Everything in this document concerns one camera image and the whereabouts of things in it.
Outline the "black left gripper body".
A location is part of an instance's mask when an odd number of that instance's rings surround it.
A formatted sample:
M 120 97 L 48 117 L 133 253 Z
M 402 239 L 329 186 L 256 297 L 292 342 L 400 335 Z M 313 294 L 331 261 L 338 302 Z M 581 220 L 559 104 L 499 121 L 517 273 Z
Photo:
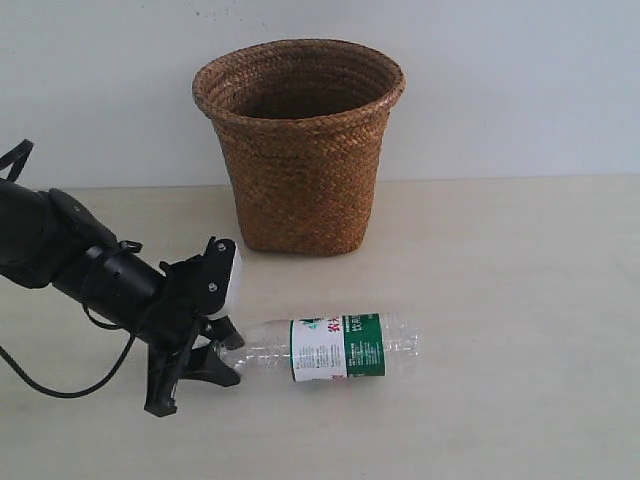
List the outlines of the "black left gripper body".
M 147 344 L 144 410 L 154 416 L 177 411 L 175 391 L 193 349 L 217 341 L 217 320 L 199 305 L 203 257 L 174 264 L 163 262 L 164 284 L 146 309 L 138 337 Z

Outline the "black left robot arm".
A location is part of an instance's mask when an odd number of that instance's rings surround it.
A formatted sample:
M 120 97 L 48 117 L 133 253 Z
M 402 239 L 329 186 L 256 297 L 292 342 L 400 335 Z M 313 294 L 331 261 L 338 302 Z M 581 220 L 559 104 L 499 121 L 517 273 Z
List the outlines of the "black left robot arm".
M 53 286 L 105 329 L 124 330 L 147 346 L 144 408 L 176 412 L 180 380 L 222 387 L 240 376 L 219 357 L 244 340 L 229 318 L 237 280 L 236 243 L 211 237 L 203 253 L 154 269 L 141 244 L 120 240 L 80 202 L 59 189 L 32 191 L 1 182 L 1 274 L 27 289 Z

